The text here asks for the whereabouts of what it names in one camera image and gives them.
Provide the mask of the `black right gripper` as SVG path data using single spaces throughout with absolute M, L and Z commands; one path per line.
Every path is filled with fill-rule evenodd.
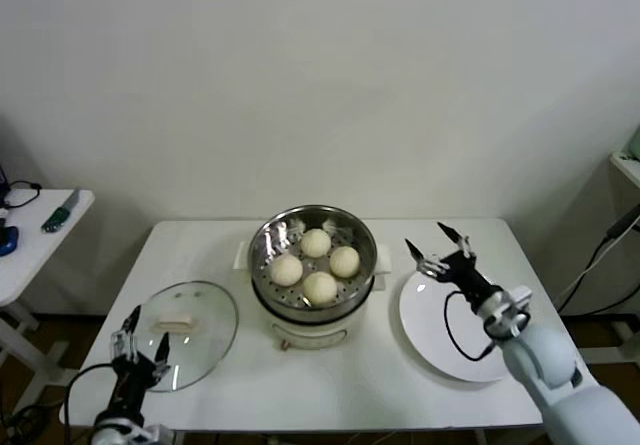
M 425 256 L 409 239 L 405 243 L 416 264 L 416 271 L 426 276 L 439 276 L 441 283 L 453 283 L 477 311 L 501 287 L 489 282 L 477 269 L 477 257 L 471 249 L 469 237 L 438 221 L 438 227 L 458 250 L 442 260 L 435 255 Z

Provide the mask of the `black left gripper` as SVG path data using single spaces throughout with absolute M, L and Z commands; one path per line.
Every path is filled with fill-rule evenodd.
M 111 365 L 116 374 L 106 414 L 111 418 L 142 419 L 146 392 L 155 386 L 170 369 L 169 333 L 165 332 L 154 356 L 154 363 L 138 354 L 135 330 L 141 307 L 136 306 L 119 330 L 111 336 Z

